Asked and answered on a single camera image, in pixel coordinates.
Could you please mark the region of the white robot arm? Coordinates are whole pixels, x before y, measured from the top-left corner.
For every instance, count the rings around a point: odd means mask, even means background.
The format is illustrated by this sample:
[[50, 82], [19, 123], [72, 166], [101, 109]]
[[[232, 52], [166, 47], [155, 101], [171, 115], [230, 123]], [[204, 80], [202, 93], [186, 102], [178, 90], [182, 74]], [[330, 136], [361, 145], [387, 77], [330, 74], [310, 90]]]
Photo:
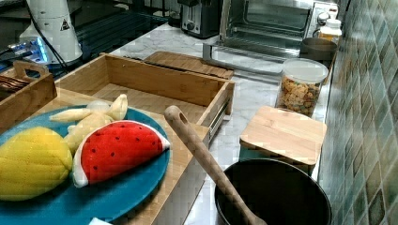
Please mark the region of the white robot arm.
[[49, 65], [70, 63], [82, 56], [67, 0], [25, 0], [31, 24], [20, 34], [21, 41], [38, 45], [34, 62]]

